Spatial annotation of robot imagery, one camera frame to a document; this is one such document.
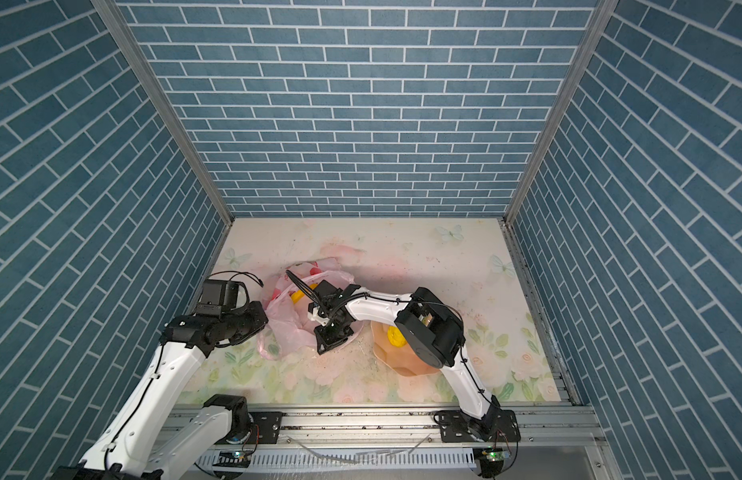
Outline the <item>pink plastic bag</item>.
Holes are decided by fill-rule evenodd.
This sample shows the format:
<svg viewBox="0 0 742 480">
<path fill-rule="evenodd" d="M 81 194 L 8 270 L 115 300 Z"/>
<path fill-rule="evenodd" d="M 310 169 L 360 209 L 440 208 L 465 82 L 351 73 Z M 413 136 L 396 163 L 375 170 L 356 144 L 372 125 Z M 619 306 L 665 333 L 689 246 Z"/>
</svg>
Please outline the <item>pink plastic bag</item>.
<svg viewBox="0 0 742 480">
<path fill-rule="evenodd" d="M 309 288 L 311 284 L 317 285 L 320 281 L 327 280 L 343 289 L 355 280 L 335 258 L 299 262 L 288 267 L 288 270 Z M 268 324 L 257 336 L 258 351 L 264 359 L 278 360 L 303 347 L 316 350 L 313 330 L 318 323 L 307 317 L 311 300 L 304 296 L 294 304 L 291 295 L 297 290 L 299 289 L 288 277 L 286 269 L 271 275 L 264 283 L 262 304 Z"/>
</svg>

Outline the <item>yellow fake fruit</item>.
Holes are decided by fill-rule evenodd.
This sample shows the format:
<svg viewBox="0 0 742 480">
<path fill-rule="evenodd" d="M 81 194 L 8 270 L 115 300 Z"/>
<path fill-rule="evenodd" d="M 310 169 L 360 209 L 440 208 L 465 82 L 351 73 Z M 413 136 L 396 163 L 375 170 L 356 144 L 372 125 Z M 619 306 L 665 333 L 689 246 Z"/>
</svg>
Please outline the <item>yellow fake fruit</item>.
<svg viewBox="0 0 742 480">
<path fill-rule="evenodd" d="M 397 327 L 389 327 L 387 329 L 387 339 L 391 346 L 396 348 L 402 348 L 408 344 L 405 336 Z"/>
</svg>

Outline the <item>yellow fake banana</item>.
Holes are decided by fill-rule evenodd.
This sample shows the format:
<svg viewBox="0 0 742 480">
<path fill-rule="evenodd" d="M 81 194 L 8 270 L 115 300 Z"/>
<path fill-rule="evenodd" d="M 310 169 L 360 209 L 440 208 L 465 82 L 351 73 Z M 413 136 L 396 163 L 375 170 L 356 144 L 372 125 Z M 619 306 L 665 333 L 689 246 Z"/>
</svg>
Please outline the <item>yellow fake banana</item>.
<svg viewBox="0 0 742 480">
<path fill-rule="evenodd" d="M 311 285 L 310 285 L 310 289 L 311 289 L 311 290 L 314 290 L 314 289 L 315 289 L 316 287 L 317 287 L 317 285 L 316 285 L 316 284 L 311 284 Z M 300 300 L 301 300 L 301 299 L 302 299 L 302 298 L 303 298 L 304 296 L 305 296 L 305 294 L 304 294 L 304 293 L 303 293 L 303 292 L 302 292 L 301 290 L 297 290 L 297 291 L 296 291 L 295 293 L 293 293 L 293 294 L 291 295 L 291 300 L 292 300 L 292 302 L 293 302 L 294 304 L 296 304 L 296 303 L 298 303 L 298 302 L 299 302 L 299 301 L 300 301 Z"/>
</svg>

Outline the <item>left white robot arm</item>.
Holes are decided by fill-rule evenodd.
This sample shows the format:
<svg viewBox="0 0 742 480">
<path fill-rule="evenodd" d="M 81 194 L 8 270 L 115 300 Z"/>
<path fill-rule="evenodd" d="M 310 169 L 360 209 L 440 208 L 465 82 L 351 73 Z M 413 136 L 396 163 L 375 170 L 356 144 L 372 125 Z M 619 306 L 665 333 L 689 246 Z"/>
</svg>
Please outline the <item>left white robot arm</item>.
<svg viewBox="0 0 742 480">
<path fill-rule="evenodd" d="M 115 419 L 74 466 L 55 479 L 179 479 L 219 441 L 243 445 L 259 433 L 244 397 L 215 394 L 161 447 L 155 442 L 178 397 L 213 350 L 239 345 L 268 323 L 262 304 L 200 305 L 167 324 L 141 378 Z"/>
</svg>

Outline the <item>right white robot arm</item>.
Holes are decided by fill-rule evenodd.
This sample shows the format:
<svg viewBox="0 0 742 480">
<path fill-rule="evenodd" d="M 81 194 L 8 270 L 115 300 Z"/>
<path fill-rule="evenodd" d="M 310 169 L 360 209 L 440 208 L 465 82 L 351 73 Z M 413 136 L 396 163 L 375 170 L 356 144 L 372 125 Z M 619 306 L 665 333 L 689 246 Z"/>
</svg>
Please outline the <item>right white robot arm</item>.
<svg viewBox="0 0 742 480">
<path fill-rule="evenodd" d="M 314 334 L 320 355 L 346 343 L 354 322 L 371 321 L 400 330 L 414 354 L 440 370 L 459 405 L 433 415 L 443 442 L 521 440 L 516 414 L 501 407 L 469 360 L 463 319 L 429 289 L 395 295 L 356 284 L 338 288 L 323 281 L 305 296 L 310 299 L 308 318 L 318 323 Z"/>
</svg>

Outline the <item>pink scalloped bowl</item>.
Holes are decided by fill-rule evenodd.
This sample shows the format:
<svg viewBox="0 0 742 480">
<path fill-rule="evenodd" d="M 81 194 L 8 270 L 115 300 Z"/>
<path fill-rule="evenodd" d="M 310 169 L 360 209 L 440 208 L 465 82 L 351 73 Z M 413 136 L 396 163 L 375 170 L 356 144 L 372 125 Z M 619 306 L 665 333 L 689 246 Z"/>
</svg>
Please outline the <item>pink scalloped bowl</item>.
<svg viewBox="0 0 742 480">
<path fill-rule="evenodd" d="M 408 344 L 402 348 L 391 346 L 386 335 L 389 327 L 391 326 L 376 322 L 371 324 L 373 353 L 381 363 L 404 377 L 431 375 L 439 372 L 438 369 L 421 360 L 408 341 Z"/>
</svg>

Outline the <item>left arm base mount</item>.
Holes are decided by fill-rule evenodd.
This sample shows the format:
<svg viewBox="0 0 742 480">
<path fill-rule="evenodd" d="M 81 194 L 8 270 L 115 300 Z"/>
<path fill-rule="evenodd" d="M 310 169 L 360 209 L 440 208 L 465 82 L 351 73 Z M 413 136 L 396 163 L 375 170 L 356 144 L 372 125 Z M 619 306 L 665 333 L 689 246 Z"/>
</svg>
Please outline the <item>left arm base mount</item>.
<svg viewBox="0 0 742 480">
<path fill-rule="evenodd" d="M 232 415 L 231 431 L 215 442 L 218 446 L 251 446 L 276 444 L 284 414 L 280 411 L 249 412 Z"/>
</svg>

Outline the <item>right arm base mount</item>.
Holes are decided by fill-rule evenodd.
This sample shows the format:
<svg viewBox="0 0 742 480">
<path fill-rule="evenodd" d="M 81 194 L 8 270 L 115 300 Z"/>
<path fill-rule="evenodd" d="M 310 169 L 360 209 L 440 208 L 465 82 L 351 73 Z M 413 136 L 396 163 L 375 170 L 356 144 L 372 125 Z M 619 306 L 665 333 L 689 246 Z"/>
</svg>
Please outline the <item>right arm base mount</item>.
<svg viewBox="0 0 742 480">
<path fill-rule="evenodd" d="M 497 442 L 519 443 L 521 434 L 514 411 L 489 411 L 476 419 L 461 410 L 441 410 L 433 414 L 443 443 Z"/>
</svg>

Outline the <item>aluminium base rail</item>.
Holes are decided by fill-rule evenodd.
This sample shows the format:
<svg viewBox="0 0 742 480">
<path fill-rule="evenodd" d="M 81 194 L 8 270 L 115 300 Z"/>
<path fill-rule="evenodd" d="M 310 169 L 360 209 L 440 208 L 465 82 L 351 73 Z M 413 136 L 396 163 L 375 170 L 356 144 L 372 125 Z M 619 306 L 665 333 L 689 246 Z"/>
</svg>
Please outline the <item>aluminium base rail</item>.
<svg viewBox="0 0 742 480">
<path fill-rule="evenodd" d="M 589 407 L 520 405 L 521 440 L 443 443 L 433 407 L 281 407 L 276 444 L 213 445 L 189 470 L 208 473 L 270 473 L 383 468 L 474 468 L 481 462 L 509 466 L 524 448 L 572 448 L 598 468 L 607 445 Z M 199 411 L 173 410 L 158 434 L 161 447 Z"/>
</svg>

